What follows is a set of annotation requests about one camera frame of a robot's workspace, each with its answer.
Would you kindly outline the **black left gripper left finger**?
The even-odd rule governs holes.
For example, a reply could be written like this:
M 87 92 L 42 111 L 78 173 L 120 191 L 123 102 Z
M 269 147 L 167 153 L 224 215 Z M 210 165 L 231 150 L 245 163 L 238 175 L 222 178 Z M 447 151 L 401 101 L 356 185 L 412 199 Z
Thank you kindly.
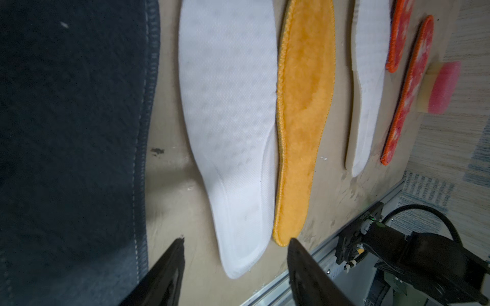
M 185 271 L 185 240 L 177 238 L 139 285 L 120 303 L 124 305 L 177 305 Z

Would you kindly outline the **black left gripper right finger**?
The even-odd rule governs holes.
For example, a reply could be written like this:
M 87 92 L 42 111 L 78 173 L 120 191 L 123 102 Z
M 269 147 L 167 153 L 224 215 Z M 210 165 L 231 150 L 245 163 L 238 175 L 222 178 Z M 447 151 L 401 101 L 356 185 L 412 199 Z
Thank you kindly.
M 288 245 L 287 264 L 296 305 L 352 305 L 296 238 Z

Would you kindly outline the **orange fleece insole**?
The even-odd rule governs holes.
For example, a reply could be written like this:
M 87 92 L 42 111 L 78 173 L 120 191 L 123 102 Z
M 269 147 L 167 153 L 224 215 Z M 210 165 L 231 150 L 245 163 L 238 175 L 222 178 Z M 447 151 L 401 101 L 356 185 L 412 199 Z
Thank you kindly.
M 316 159 L 333 100 L 336 26 L 332 1 L 289 1 L 278 57 L 279 177 L 273 240 L 285 247 L 308 216 Z

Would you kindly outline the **large white mesh insole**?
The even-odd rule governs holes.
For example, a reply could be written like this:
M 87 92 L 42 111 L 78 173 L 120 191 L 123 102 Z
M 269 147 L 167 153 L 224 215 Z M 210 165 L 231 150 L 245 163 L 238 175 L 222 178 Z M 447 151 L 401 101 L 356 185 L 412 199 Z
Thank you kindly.
M 179 83 L 223 269 L 245 274 L 271 239 L 278 44 L 272 1 L 183 1 Z

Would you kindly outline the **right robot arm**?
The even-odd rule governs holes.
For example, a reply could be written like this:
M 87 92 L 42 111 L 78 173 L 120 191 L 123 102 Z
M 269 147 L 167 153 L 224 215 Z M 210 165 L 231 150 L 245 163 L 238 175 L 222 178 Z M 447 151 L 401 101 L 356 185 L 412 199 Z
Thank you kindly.
M 379 201 L 352 221 L 338 235 L 336 262 L 352 269 L 368 254 L 379 259 L 377 269 L 408 283 L 442 305 L 477 302 L 489 305 L 482 292 L 489 265 L 463 246 L 453 223 L 439 210 L 425 205 L 404 205 L 381 218 Z M 450 233 L 412 232 L 405 235 L 388 226 L 393 217 L 409 210 L 422 210 L 441 220 Z

